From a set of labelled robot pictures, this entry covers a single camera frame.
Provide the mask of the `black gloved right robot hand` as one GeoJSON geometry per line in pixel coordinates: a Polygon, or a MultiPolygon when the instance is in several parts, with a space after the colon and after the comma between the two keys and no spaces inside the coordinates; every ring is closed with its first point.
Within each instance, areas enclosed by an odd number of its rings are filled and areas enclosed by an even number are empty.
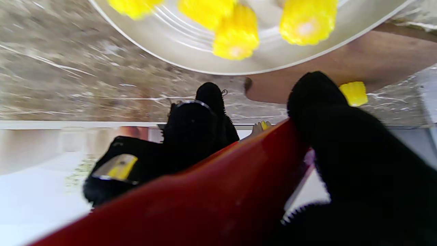
{"type": "MultiPolygon", "coordinates": [[[[330,196],[310,203],[275,227],[267,246],[436,245],[436,170],[377,118],[349,106],[320,71],[294,85],[287,111],[315,151],[315,166],[330,196]]],[[[122,154],[136,157],[131,181],[89,174],[83,196],[98,208],[140,185],[184,171],[239,141],[225,113],[223,93],[207,82],[195,101],[172,104],[162,143],[117,136],[94,165],[122,154]]]]}

